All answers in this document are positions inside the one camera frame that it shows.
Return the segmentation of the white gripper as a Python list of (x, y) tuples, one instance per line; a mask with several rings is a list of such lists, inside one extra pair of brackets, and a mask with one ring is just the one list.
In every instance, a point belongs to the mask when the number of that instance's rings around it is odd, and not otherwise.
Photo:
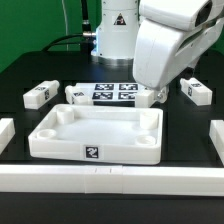
[(168, 98), (168, 85), (191, 67), (221, 35), (224, 17), (192, 31), (182, 31), (145, 19), (136, 40), (133, 77), (156, 92), (156, 101)]

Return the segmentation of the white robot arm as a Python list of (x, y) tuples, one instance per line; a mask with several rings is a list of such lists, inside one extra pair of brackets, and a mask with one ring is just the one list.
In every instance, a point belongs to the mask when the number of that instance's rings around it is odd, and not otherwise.
[(92, 59), (132, 64), (134, 80), (153, 90), (158, 102), (224, 28), (224, 0), (101, 0), (101, 9)]

